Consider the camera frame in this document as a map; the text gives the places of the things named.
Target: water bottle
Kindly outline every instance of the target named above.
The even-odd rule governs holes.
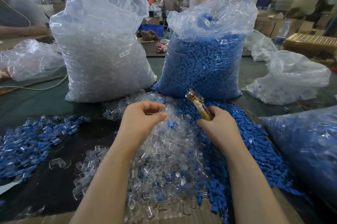
[[[284,25],[280,28],[280,30],[277,33],[277,36],[274,39],[274,44],[277,48],[281,49],[283,42],[287,38],[288,32],[289,32],[289,21],[286,21]]]

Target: clear plastic bag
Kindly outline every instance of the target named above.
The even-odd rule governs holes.
[[[206,99],[234,98],[245,34],[253,30],[252,0],[209,0],[187,11],[170,12],[174,30],[155,91],[184,97],[194,87]]]
[[[277,51],[267,61],[269,73],[242,90],[268,104],[283,105],[315,98],[329,84],[331,71],[302,54]]]
[[[148,0],[108,0],[121,9],[136,13],[141,19],[149,17]]]
[[[244,46],[251,51],[254,61],[266,61],[277,51],[274,43],[257,30],[246,34]]]
[[[47,77],[64,66],[64,60],[51,45],[25,39],[11,50],[1,51],[1,64],[13,80]]]
[[[65,10],[50,19],[69,75],[66,100],[107,101],[154,84],[134,35],[140,24],[136,13],[107,0],[67,0]]]
[[[261,120],[305,182],[337,206],[337,106]]]

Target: table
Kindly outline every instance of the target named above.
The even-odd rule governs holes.
[[[164,58],[148,58],[153,72],[161,76]],[[58,75],[65,75],[65,68]],[[267,69],[264,62],[254,62],[251,58],[242,58],[239,74],[239,88],[250,84],[255,78],[265,76]],[[337,94],[337,76],[332,74],[330,85],[319,91],[315,99],[288,104],[291,112],[303,111],[303,108],[314,109],[328,107],[336,104],[334,97]],[[51,81],[34,86],[34,88],[47,88],[59,80]],[[5,81],[1,85],[23,85],[29,83]],[[25,122],[28,117],[39,117],[41,115],[66,116],[72,114],[90,116],[92,122],[80,127],[74,137],[67,137],[64,142],[57,145],[45,162],[41,163],[32,178],[26,184],[20,184],[6,192],[0,198],[5,199],[8,204],[0,212],[1,220],[13,219],[17,213],[24,210],[34,202],[34,210],[46,205],[43,214],[58,214],[74,211],[78,202],[73,199],[72,189],[75,164],[83,161],[86,150],[92,150],[95,145],[109,146],[114,140],[114,131],[118,130],[120,121],[110,121],[102,118],[103,107],[100,103],[71,103],[64,97],[68,92],[66,82],[48,91],[19,90],[0,97],[0,134],[7,127],[16,127]],[[246,92],[232,101],[250,114],[255,116],[282,115],[285,112],[283,106],[266,105],[251,97]],[[61,157],[72,161],[68,169],[48,169],[51,159]],[[305,184],[299,182],[297,186],[307,189]],[[305,223],[329,223],[327,219],[332,218],[331,213],[317,199],[317,207],[313,209],[303,199],[285,194],[287,200],[300,213]]]

